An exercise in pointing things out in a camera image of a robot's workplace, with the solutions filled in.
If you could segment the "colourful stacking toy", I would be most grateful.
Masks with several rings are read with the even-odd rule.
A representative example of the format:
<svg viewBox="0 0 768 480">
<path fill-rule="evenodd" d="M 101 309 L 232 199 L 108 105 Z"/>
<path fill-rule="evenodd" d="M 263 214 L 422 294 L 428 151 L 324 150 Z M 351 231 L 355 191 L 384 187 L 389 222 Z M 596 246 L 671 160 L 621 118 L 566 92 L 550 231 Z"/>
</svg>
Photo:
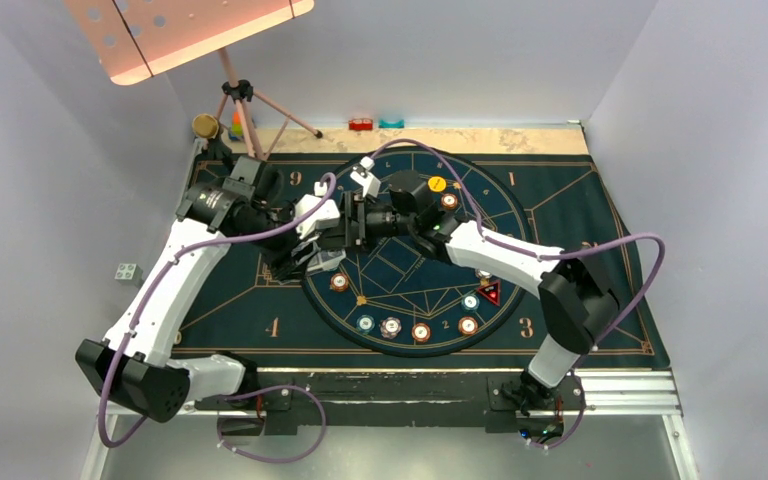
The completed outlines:
<svg viewBox="0 0 768 480">
<path fill-rule="evenodd" d="M 242 117 L 238 111 L 234 111 L 232 114 L 228 136 L 231 141 L 242 142 L 245 140 Z"/>
</svg>

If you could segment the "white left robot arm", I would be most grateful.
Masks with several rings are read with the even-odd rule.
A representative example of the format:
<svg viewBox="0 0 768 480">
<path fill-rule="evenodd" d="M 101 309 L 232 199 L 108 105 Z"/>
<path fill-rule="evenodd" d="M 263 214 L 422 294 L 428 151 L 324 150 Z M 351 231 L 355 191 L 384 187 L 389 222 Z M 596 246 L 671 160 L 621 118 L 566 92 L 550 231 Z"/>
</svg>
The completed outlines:
<svg viewBox="0 0 768 480">
<path fill-rule="evenodd" d="M 103 339 L 85 339 L 75 360 L 99 394 L 98 431 L 115 404 L 164 423 L 187 403 L 221 397 L 244 409 L 257 399 L 253 365 L 229 354 L 174 359 L 175 337 L 213 269 L 233 245 L 253 245 L 291 259 L 313 235 L 337 223 L 336 176 L 315 182 L 282 218 L 271 208 L 265 162 L 239 158 L 233 173 L 186 191 L 162 255 Z"/>
</svg>

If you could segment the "orange poker chip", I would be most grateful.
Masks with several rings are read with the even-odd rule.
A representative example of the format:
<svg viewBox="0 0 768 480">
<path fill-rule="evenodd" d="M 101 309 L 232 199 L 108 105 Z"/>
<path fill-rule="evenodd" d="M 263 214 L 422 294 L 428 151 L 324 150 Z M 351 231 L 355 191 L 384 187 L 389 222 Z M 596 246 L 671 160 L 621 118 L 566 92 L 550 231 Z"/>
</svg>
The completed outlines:
<svg viewBox="0 0 768 480">
<path fill-rule="evenodd" d="M 350 287 L 348 276 L 343 273 L 335 273 L 330 279 L 330 288 L 336 292 L 344 292 Z"/>
<path fill-rule="evenodd" d="M 440 198 L 440 204 L 443 209 L 454 211 L 458 209 L 460 201 L 457 195 L 452 193 L 445 193 Z"/>
<path fill-rule="evenodd" d="M 479 324 L 475 318 L 464 316 L 458 321 L 457 327 L 461 335 L 472 336 L 477 333 Z"/>
</svg>

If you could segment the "brass round knob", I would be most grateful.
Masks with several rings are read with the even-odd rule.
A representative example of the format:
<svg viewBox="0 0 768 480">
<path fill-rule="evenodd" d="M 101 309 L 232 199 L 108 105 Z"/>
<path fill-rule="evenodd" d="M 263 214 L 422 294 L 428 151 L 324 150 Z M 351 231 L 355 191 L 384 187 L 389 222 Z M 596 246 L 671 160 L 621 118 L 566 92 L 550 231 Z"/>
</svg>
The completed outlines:
<svg viewBox="0 0 768 480">
<path fill-rule="evenodd" d="M 197 137 L 205 140 L 216 138 L 222 131 L 221 124 L 217 118 L 208 113 L 196 115 L 191 122 L 191 128 Z"/>
</svg>

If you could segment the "orange chip stack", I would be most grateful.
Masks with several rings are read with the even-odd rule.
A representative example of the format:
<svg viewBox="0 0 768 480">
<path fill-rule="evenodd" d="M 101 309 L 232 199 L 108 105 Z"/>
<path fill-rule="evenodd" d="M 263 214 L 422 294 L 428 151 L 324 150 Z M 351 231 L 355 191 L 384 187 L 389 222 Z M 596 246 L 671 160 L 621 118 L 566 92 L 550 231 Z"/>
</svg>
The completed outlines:
<svg viewBox="0 0 768 480">
<path fill-rule="evenodd" d="M 426 343 L 431 338 L 431 329 L 425 323 L 416 323 L 411 329 L 411 336 L 417 343 Z"/>
</svg>

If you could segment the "green blue chip stack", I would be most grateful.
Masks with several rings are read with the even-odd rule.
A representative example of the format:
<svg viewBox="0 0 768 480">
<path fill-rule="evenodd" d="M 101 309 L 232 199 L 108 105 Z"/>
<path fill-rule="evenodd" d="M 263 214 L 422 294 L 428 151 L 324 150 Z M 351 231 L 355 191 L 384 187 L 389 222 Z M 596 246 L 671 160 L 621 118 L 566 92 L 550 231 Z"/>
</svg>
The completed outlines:
<svg viewBox="0 0 768 480">
<path fill-rule="evenodd" d="M 368 314 L 358 316 L 355 321 L 355 328 L 362 335 L 369 334 L 375 326 L 374 317 Z"/>
</svg>

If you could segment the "dark green rectangular poker mat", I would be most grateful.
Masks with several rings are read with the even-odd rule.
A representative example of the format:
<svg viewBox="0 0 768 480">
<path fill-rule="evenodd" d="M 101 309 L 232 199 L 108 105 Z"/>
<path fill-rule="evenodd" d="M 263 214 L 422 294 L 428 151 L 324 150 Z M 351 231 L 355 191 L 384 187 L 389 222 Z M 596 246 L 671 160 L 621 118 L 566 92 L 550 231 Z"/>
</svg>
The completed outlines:
<svg viewBox="0 0 768 480">
<path fill-rule="evenodd" d="M 578 250 L 623 237 L 627 230 L 587 155 L 493 155 L 519 194 L 532 243 Z M 458 172 L 455 184 L 469 192 Z M 329 327 L 302 283 L 274 282 L 253 246 L 232 246 L 212 271 L 187 314 L 173 353 L 201 357 L 231 352 L 263 367 L 522 368 L 546 334 L 539 301 L 528 308 L 539 332 L 532 355 L 402 357 L 363 348 Z"/>
</svg>

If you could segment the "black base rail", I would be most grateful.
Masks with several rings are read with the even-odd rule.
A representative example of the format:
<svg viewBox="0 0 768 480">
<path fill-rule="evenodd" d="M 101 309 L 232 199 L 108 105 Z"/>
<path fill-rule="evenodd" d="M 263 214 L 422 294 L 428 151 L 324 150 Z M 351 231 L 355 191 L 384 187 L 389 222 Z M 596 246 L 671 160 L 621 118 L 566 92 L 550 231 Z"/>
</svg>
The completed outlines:
<svg viewBox="0 0 768 480">
<path fill-rule="evenodd" d="M 586 407 L 580 380 L 566 377 L 542 393 L 514 369 L 289 369 L 263 368 L 262 393 L 250 400 L 213 397 L 201 410 L 250 413 L 268 435 L 290 435 L 320 423 L 315 396 L 330 427 L 475 427 L 487 433 L 534 436 L 570 428 Z"/>
</svg>

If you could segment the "teal toy block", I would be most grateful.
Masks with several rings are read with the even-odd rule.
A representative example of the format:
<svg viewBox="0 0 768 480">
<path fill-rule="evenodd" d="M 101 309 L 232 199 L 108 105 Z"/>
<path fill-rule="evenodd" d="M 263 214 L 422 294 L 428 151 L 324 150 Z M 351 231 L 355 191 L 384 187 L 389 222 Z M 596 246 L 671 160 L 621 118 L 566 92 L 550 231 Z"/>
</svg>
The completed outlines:
<svg viewBox="0 0 768 480">
<path fill-rule="evenodd" d="M 403 129 L 405 121 L 403 119 L 385 119 L 381 118 L 378 122 L 380 129 Z"/>
</svg>

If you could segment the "green blue poker chip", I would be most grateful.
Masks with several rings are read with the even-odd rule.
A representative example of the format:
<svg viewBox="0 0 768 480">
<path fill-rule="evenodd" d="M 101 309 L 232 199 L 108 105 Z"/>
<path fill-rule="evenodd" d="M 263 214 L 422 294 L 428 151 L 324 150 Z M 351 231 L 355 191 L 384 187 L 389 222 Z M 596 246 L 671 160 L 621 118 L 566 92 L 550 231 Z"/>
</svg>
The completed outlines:
<svg viewBox="0 0 768 480">
<path fill-rule="evenodd" d="M 477 295 L 468 294 L 464 295 L 460 302 L 461 308 L 466 312 L 474 312 L 480 306 L 480 299 Z"/>
</svg>

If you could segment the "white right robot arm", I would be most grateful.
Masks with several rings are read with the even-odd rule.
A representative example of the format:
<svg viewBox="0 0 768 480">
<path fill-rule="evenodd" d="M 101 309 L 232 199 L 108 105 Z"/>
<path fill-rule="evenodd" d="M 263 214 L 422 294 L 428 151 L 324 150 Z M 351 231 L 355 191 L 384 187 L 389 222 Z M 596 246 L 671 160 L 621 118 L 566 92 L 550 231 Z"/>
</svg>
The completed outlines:
<svg viewBox="0 0 768 480">
<path fill-rule="evenodd" d="M 484 227 L 436 204 L 414 170 L 389 179 L 386 199 L 370 167 L 356 165 L 360 193 L 342 196 L 339 238 L 344 250 L 407 237 L 413 250 L 457 267 L 481 270 L 526 290 L 540 302 L 547 335 L 508 392 L 523 414 L 554 406 L 561 383 L 620 317 L 620 302 L 603 265 L 589 250 L 567 252 L 528 243 Z"/>
</svg>

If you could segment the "red triangular dealer button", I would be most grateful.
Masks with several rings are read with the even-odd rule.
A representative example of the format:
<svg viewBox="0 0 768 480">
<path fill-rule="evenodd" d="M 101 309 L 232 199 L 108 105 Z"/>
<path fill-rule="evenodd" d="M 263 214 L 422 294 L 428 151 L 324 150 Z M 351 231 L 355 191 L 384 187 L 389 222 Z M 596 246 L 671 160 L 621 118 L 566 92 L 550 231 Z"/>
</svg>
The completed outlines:
<svg viewBox="0 0 768 480">
<path fill-rule="evenodd" d="M 488 281 L 480 285 L 476 292 L 494 306 L 501 305 L 501 282 Z"/>
</svg>

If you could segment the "blue playing card deck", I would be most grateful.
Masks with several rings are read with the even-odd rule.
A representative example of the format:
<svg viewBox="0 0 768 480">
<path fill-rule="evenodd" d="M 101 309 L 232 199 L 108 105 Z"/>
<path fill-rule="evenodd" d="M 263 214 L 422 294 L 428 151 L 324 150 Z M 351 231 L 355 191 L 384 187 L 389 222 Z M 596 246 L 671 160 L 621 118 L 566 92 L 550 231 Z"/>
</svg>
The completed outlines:
<svg viewBox="0 0 768 480">
<path fill-rule="evenodd" d="M 343 249 L 318 251 L 308 261 L 305 272 L 307 275 L 315 275 L 337 270 L 345 258 L 346 252 Z"/>
</svg>

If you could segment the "red toy block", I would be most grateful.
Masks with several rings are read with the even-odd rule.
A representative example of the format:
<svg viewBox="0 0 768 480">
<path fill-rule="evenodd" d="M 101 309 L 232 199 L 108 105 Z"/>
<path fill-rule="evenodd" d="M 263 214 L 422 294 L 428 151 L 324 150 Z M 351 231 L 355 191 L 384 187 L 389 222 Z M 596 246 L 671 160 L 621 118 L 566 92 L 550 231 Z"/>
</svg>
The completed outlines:
<svg viewBox="0 0 768 480">
<path fill-rule="evenodd" d="M 375 121 L 371 118 L 353 118 L 348 121 L 348 128 L 351 131 L 371 131 L 375 126 Z"/>
</svg>

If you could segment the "round blue poker mat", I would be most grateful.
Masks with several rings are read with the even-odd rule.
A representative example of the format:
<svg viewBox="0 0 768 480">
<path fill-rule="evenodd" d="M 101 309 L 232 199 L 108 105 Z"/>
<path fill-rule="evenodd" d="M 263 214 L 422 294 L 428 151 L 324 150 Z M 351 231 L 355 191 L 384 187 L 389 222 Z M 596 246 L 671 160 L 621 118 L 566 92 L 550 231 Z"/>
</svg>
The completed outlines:
<svg viewBox="0 0 768 480">
<path fill-rule="evenodd" d="M 516 239 L 534 237 L 519 194 L 504 170 L 492 166 L 490 154 L 455 154 L 443 166 L 437 157 L 419 149 L 402 147 L 382 153 L 373 173 L 381 180 L 380 199 L 388 191 L 391 175 L 402 170 L 415 170 L 428 180 L 442 176 L 448 182 L 445 193 L 458 196 L 457 212 L 474 216 L 451 172 L 456 170 L 465 180 L 470 194 L 481 211 L 485 228 Z M 347 339 L 380 353 L 402 357 L 433 357 L 462 352 L 465 355 L 532 355 L 537 349 L 535 338 L 539 328 L 528 308 L 535 299 L 524 289 L 507 281 L 501 282 L 501 305 L 494 306 L 483 297 L 474 312 L 466 312 L 460 302 L 464 295 L 478 295 L 476 289 L 485 283 L 475 270 L 428 259 L 412 248 L 407 237 L 381 240 L 368 253 L 350 253 L 338 267 L 348 276 L 350 287 L 344 292 L 330 288 L 332 273 L 320 273 L 305 279 L 302 289 L 322 320 Z M 358 316 L 374 317 L 376 326 L 362 335 L 355 328 Z M 475 318 L 479 329 L 472 336 L 458 331 L 464 316 Z M 392 340 L 381 337 L 380 324 L 388 318 L 401 321 L 402 330 Z M 431 329 L 426 343 L 411 336 L 416 323 Z"/>
</svg>

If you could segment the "pink music stand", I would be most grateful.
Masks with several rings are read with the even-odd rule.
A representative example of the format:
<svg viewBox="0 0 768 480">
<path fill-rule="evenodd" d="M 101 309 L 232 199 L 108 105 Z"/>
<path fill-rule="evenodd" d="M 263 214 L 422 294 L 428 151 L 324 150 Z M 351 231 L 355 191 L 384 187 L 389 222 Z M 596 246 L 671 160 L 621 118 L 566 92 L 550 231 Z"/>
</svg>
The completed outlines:
<svg viewBox="0 0 768 480">
<path fill-rule="evenodd" d="M 240 118 L 249 156 L 266 160 L 249 103 L 258 99 L 322 138 L 322 132 L 273 102 L 235 71 L 228 46 L 310 12 L 311 1 L 86 1 L 65 4 L 98 54 L 110 80 L 131 86 L 208 54 L 218 55 L 226 76 L 220 102 Z"/>
</svg>

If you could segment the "yellow big blind button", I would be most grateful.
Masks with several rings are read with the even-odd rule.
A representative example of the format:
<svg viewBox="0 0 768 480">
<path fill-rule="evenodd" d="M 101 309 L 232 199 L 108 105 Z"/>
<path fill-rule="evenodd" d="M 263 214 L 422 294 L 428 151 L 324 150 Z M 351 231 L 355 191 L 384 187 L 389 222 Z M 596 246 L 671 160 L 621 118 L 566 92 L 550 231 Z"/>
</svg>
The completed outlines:
<svg viewBox="0 0 768 480">
<path fill-rule="evenodd" d="M 432 176 L 427 180 L 427 186 L 434 193 L 444 192 L 448 187 L 448 182 L 442 176 Z"/>
</svg>

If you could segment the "grey lego block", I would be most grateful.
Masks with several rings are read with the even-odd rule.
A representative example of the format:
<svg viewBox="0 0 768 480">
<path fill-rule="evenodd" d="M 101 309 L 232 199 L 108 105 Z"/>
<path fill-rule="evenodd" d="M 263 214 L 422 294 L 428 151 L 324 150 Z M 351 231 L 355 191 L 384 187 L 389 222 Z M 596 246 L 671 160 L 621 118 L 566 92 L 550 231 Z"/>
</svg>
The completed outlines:
<svg viewBox="0 0 768 480">
<path fill-rule="evenodd" d="M 133 282 L 139 280 L 140 277 L 140 269 L 134 263 L 120 263 L 114 275 L 114 278 L 120 282 Z"/>
</svg>

